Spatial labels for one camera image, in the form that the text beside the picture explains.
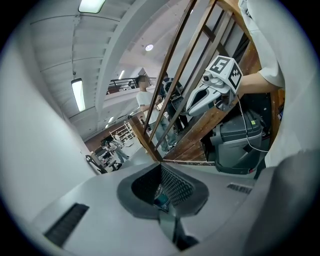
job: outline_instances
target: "wooden staircase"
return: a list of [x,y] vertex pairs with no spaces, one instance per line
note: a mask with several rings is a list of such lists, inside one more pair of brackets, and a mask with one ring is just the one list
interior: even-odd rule
[[[157,80],[157,84],[155,86],[153,99],[151,102],[151,106],[154,106],[156,97],[158,95],[158,91],[160,90],[161,81],[163,79],[163,76],[167,70],[167,67],[169,65],[169,62],[171,60],[171,57],[173,55],[173,52],[175,50],[175,47],[178,43],[178,40],[180,38],[180,35],[182,33],[182,30],[184,29],[185,24],[187,23],[187,20],[189,18],[189,15],[195,6],[197,0],[191,0],[189,2],[188,7],[184,11],[184,15],[179,23],[179,26],[175,32],[175,36],[171,42],[171,45],[168,49],[167,55],[165,57],[165,60],[163,62],[159,79]],[[214,35],[212,31],[208,30],[208,27],[206,26],[206,22],[215,6],[215,4],[219,5],[225,12],[225,15],[221,21],[221,25],[217,33]],[[179,113],[182,112],[183,106],[187,103],[187,100],[193,91],[194,88],[198,85],[200,79],[202,78],[202,74],[205,71],[205,68],[207,65],[211,62],[211,59],[214,55],[214,53],[218,50],[220,55],[226,54],[226,51],[223,49],[223,46],[221,45],[220,41],[224,35],[224,32],[227,28],[227,25],[230,21],[230,19],[234,19],[235,22],[242,28],[245,35],[250,40],[250,43],[248,44],[240,62],[239,67],[241,68],[241,71],[243,75],[249,75],[258,72],[261,69],[259,56],[257,53],[257,50],[255,48],[254,42],[252,41],[252,38],[247,30],[247,27],[244,23],[244,20],[241,16],[240,10],[238,8],[238,0],[211,0],[203,14],[203,17],[196,29],[196,31],[193,34],[193,37],[189,43],[189,46],[187,50],[185,51],[185,54],[181,60],[181,63],[177,69],[176,75],[174,76],[173,82],[170,86],[170,89],[168,91],[168,94],[164,100],[163,106],[161,108],[158,120],[156,122],[156,127],[158,127],[158,124],[160,122],[160,118],[163,116],[163,113],[165,112],[165,109],[167,107],[167,104],[169,102],[169,98],[179,81],[181,74],[189,60],[189,57],[200,37],[200,34],[203,32],[205,35],[208,36],[209,41],[212,42],[212,44],[209,46],[209,41],[205,46],[205,49],[203,49],[203,52],[199,58],[199,61],[195,64],[194,70],[190,76],[194,74],[194,72],[197,69],[197,73],[195,75],[195,79],[191,84],[186,84],[185,88],[187,88],[187,92],[185,92],[184,95],[184,101],[180,105],[179,109],[177,110],[177,113],[172,118],[169,128],[164,132],[164,135],[158,142],[158,144],[155,146],[152,143],[152,137],[154,136],[155,130],[154,129],[150,135],[150,137],[146,134],[147,127],[145,126],[142,128],[142,125],[140,124],[139,120],[137,118],[132,118],[129,122],[132,125],[132,128],[137,135],[138,139],[140,140],[141,144],[146,148],[147,152],[151,155],[151,157],[155,161],[165,161],[165,162],[178,162],[183,164],[194,164],[194,165],[211,165],[214,163],[210,163],[206,161],[205,151],[203,149],[203,145],[201,143],[201,139],[208,134],[210,130],[212,130],[216,125],[218,125],[223,118],[228,114],[228,112],[237,104],[238,100],[236,99],[232,103],[232,108],[229,111],[220,111],[216,107],[208,110],[206,113],[204,113],[202,116],[193,117],[192,120],[189,123],[188,128],[184,131],[182,138],[178,140],[177,145],[162,159],[160,154],[157,152],[157,148],[160,145],[160,142],[165,138],[166,134],[168,133],[170,127],[174,124],[175,120],[178,118]],[[277,118],[277,109],[279,105],[282,103],[282,92],[276,91],[271,94],[271,100],[272,100],[272,126],[271,126],[271,140],[276,137],[280,122]],[[148,117],[146,119],[146,124],[149,122],[151,112],[148,113]]]

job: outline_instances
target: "light fixture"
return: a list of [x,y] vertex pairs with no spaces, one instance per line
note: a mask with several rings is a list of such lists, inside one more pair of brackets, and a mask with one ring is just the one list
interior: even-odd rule
[[150,52],[153,48],[154,48],[154,45],[153,45],[153,44],[148,44],[148,45],[145,47],[145,50],[146,50],[147,52]]
[[119,80],[122,78],[122,76],[124,75],[124,73],[125,73],[125,71],[122,70],[121,73],[120,73],[120,75],[119,75],[119,78],[118,78]]
[[113,119],[114,119],[114,116],[111,116],[110,119],[109,119],[109,121],[108,121],[108,124],[110,124]]
[[80,13],[97,14],[100,12],[106,0],[82,0],[78,11]]
[[85,98],[84,98],[84,91],[82,86],[82,79],[78,78],[71,81],[71,86],[75,98],[75,102],[78,106],[79,111],[84,111],[86,109],[85,106]]

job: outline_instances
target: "white t-shirt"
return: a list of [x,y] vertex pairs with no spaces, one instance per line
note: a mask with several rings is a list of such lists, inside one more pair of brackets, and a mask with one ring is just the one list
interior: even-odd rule
[[320,147],[319,62],[304,31],[278,1],[240,0],[239,7],[258,51],[260,74],[285,85],[283,118],[265,157],[267,167],[276,166],[299,151]]
[[[138,102],[139,106],[140,105],[145,105],[145,106],[150,105],[150,103],[152,101],[152,96],[153,96],[153,94],[151,92],[139,91],[138,94],[136,95],[136,101]],[[149,110],[144,111],[145,118],[147,118]],[[153,124],[155,121],[157,121],[158,115],[159,115],[159,110],[153,109],[152,114],[150,116],[149,125]]]

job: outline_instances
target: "person in black clothing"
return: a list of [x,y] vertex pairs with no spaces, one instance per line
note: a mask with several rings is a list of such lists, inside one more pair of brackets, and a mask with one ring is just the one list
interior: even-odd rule
[[[159,95],[161,95],[161,97],[163,99],[166,97],[166,91],[165,91],[164,85],[170,86],[172,81],[173,81],[173,79],[168,77],[168,73],[165,73],[162,85],[160,87],[160,92],[159,92]],[[176,87],[178,88],[178,90],[180,90],[180,92],[183,89],[183,86],[179,82],[177,82]],[[177,111],[174,108],[174,106],[172,105],[171,100],[169,100],[169,102],[168,102],[168,105],[166,107],[166,111],[168,112],[170,120],[172,120],[172,118],[174,117],[174,115]],[[184,127],[188,126],[188,119],[185,115],[180,114],[179,117],[174,122],[174,127],[178,133],[184,130],[181,125],[181,122],[183,123]]]

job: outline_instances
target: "ceiling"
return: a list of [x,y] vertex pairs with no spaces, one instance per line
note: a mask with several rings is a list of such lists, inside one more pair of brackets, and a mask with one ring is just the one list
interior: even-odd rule
[[[42,0],[29,21],[43,79],[86,140],[102,131],[111,116],[117,120],[137,110],[135,96],[107,103],[109,81],[117,79],[121,70],[125,78],[135,77],[142,68],[150,77],[158,75],[189,0],[106,0],[97,14],[79,13],[80,2]],[[147,44],[154,45],[152,51],[145,51]],[[71,87],[77,78],[83,81],[83,112],[78,110]]]

